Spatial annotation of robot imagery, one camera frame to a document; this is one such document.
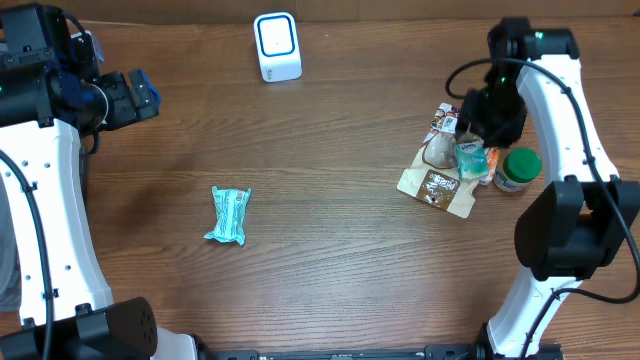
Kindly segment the teal snack bar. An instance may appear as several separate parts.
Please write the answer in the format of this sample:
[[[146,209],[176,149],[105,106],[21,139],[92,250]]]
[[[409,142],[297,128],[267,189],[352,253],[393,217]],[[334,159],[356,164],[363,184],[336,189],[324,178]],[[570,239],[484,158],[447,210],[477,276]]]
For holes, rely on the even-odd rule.
[[[212,231],[204,235],[206,240],[220,243],[237,243],[243,246],[246,241],[244,221],[252,189],[220,189],[212,187],[212,196],[216,212],[216,224]]]

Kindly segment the brown snack pouch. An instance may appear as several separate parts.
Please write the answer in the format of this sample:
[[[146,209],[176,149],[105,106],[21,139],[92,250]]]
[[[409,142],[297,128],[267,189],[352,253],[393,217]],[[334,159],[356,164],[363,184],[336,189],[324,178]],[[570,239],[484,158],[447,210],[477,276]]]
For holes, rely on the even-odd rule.
[[[439,105],[419,151],[403,171],[396,189],[442,211],[467,218],[475,203],[473,191],[479,181],[463,180],[458,173],[453,134],[458,115],[459,109],[451,104]]]

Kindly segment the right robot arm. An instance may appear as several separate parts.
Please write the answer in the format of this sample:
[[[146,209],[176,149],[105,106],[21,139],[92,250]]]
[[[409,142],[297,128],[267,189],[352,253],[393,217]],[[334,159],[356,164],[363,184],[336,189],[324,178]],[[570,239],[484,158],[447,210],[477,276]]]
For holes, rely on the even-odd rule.
[[[472,359],[558,359],[541,338],[562,302],[633,241],[639,185],[620,178],[599,140],[581,81],[579,49],[568,29],[535,29],[503,19],[488,35],[489,72],[461,99],[458,134],[490,147],[517,142],[534,124],[543,192],[514,233],[521,265],[500,310],[483,326]]]

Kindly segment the teal tissue pack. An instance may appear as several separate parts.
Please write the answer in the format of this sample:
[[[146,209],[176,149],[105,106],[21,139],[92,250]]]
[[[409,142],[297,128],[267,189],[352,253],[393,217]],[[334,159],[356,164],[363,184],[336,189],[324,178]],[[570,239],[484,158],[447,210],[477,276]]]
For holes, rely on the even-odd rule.
[[[481,140],[457,143],[455,157],[459,177],[462,180],[476,180],[489,174],[489,166]]]

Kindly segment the green capped bottle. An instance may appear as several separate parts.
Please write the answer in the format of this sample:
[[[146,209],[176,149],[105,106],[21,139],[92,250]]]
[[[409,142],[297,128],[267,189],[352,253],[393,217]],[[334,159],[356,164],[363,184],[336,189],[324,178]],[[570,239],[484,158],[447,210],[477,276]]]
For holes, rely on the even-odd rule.
[[[505,192],[525,189],[542,170],[542,161],[529,148],[511,150],[499,163],[493,178],[494,184]]]

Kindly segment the orange tissue pack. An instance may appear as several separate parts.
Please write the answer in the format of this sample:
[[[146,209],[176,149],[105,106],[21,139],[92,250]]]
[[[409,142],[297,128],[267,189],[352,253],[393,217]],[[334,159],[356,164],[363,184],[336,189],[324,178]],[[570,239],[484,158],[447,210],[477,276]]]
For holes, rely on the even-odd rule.
[[[483,186],[487,186],[493,181],[500,158],[500,149],[496,147],[485,148],[485,157],[488,166],[488,174],[479,180],[479,184]]]

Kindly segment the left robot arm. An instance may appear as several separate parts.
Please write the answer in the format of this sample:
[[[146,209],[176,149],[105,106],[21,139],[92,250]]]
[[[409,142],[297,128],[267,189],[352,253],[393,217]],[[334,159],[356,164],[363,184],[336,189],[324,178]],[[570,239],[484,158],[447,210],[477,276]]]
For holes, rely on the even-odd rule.
[[[82,193],[83,139],[156,117],[159,94],[141,70],[102,73],[94,37],[60,8],[4,9],[1,29],[1,179],[22,275],[22,328],[3,357],[204,358],[146,299],[114,301]]]

